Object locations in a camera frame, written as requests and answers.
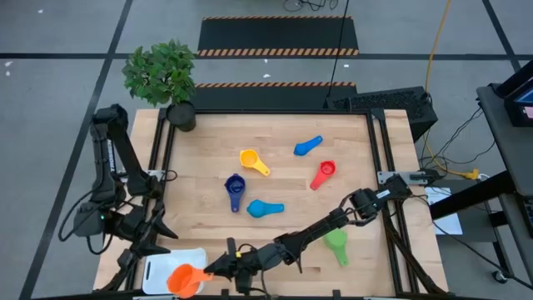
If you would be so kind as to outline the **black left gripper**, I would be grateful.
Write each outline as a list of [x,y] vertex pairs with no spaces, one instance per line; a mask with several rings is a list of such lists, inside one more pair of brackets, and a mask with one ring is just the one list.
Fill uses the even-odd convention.
[[138,257],[170,253],[169,249],[160,247],[154,242],[157,233],[167,238],[178,239],[178,236],[163,222],[165,212],[163,201],[156,202],[149,219],[146,219],[143,206],[134,205],[126,214],[110,211],[108,232],[129,241],[131,243],[129,251]]

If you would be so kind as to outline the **yellow measuring cup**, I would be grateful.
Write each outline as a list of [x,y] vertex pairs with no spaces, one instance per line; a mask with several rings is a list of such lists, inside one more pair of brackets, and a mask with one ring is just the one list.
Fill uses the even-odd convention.
[[270,168],[259,158],[258,153],[253,149],[241,150],[239,159],[241,165],[245,168],[255,169],[266,177],[271,174]]

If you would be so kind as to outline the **teal measuring cup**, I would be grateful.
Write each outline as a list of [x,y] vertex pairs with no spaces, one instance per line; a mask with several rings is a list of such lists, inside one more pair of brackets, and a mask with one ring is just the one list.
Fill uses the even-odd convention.
[[283,213],[285,206],[282,203],[268,203],[259,199],[253,200],[247,207],[247,212],[253,218],[262,218],[266,215]]

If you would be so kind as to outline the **grey side desk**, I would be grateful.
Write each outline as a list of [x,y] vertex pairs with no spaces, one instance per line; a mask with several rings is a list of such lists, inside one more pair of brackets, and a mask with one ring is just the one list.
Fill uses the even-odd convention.
[[516,119],[519,109],[533,107],[533,87],[511,91],[504,84],[491,84],[476,93],[506,170],[431,205],[430,213],[437,220],[499,198],[502,210],[488,215],[490,224],[511,228],[529,281],[503,267],[493,277],[513,279],[533,290],[533,120],[523,127]]

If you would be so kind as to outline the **black monitor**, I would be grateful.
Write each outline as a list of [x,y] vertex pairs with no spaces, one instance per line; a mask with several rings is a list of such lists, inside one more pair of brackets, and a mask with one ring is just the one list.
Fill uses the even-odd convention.
[[533,60],[496,87],[514,127],[533,128]]

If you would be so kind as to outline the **black hazard-striped floor mat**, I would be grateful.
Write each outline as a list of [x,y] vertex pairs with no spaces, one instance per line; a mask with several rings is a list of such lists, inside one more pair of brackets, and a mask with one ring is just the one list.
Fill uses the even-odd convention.
[[359,54],[350,16],[206,17],[198,58],[351,58]]
[[198,83],[191,101],[198,109],[313,110],[356,93],[354,82],[217,82]]

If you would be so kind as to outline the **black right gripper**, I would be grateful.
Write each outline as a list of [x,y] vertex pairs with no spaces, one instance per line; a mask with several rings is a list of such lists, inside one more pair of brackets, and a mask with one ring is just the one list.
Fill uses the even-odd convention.
[[228,254],[223,254],[204,268],[214,276],[234,278],[238,293],[252,291],[252,279],[260,272],[267,271],[284,262],[286,248],[280,243],[269,243],[249,252],[238,252],[235,240],[227,239]]

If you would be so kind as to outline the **white plastic basket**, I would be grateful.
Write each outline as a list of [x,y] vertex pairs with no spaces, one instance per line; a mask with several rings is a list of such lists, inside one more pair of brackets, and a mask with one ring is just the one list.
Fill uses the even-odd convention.
[[148,295],[170,294],[167,279],[182,264],[195,268],[207,266],[207,252],[204,248],[177,249],[170,253],[147,256],[142,275],[142,290]]

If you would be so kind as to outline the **black aluminium table frame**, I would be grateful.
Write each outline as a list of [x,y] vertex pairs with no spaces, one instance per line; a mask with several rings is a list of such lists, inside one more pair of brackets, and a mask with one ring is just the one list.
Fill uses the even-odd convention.
[[[226,239],[259,248],[284,233],[299,231],[325,217],[345,195],[358,188],[377,188],[366,115],[311,112],[198,114],[191,132],[171,135],[164,223],[178,239],[156,237],[169,249],[203,248],[209,262],[227,251]],[[149,164],[158,120],[156,109],[139,109],[130,138],[141,165]],[[416,168],[416,153],[404,111],[386,111],[391,152],[397,169]],[[296,143],[322,135],[325,140],[305,157],[293,154]],[[254,149],[271,175],[243,167],[239,154]],[[319,189],[310,189],[319,163],[333,160],[336,173]],[[233,173],[246,180],[242,211],[232,213],[224,182]],[[262,218],[246,213],[254,199],[284,203],[285,212]],[[439,288],[448,290],[436,235],[427,205],[419,198],[404,202],[411,250]],[[340,267],[322,239],[302,253],[297,266],[280,265],[265,272],[274,296],[393,296],[395,286],[381,214],[365,227],[344,227],[349,266]]]

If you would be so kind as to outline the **orange measuring cup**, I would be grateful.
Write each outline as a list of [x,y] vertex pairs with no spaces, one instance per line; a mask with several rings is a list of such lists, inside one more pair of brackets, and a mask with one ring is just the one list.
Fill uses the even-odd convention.
[[213,277],[211,272],[204,272],[191,264],[182,264],[167,279],[167,289],[179,298],[190,298],[197,292],[200,283],[211,281]]

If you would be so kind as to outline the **green measuring cup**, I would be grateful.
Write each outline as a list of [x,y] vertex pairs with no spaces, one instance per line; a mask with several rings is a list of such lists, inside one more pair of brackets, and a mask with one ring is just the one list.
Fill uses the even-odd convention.
[[341,267],[349,264],[346,254],[347,234],[341,229],[335,229],[324,236],[325,245],[333,252]]

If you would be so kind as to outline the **black plant pot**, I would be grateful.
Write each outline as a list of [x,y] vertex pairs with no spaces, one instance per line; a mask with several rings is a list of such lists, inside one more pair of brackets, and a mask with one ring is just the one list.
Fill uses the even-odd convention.
[[166,118],[171,125],[182,132],[190,132],[197,125],[196,109],[194,105],[188,101],[171,104],[167,108]]

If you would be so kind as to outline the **navy blue measuring cup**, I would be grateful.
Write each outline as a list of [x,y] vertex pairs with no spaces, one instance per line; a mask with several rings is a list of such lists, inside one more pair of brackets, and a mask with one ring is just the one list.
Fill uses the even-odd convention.
[[232,174],[225,182],[224,187],[230,198],[230,207],[233,213],[240,211],[242,195],[246,190],[246,182],[238,173]]

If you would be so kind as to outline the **small blue measuring cup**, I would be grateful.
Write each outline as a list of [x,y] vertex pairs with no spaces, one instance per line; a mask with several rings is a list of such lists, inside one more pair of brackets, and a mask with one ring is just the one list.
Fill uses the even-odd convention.
[[323,137],[321,135],[315,136],[306,142],[297,143],[293,153],[297,156],[306,156],[311,150],[319,146],[322,142]]

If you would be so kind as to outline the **red measuring cup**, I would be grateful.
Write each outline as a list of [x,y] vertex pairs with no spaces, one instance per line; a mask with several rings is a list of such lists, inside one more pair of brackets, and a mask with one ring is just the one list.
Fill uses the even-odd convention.
[[310,189],[316,191],[324,182],[326,182],[336,172],[334,161],[323,161],[319,163],[316,174],[310,183]]

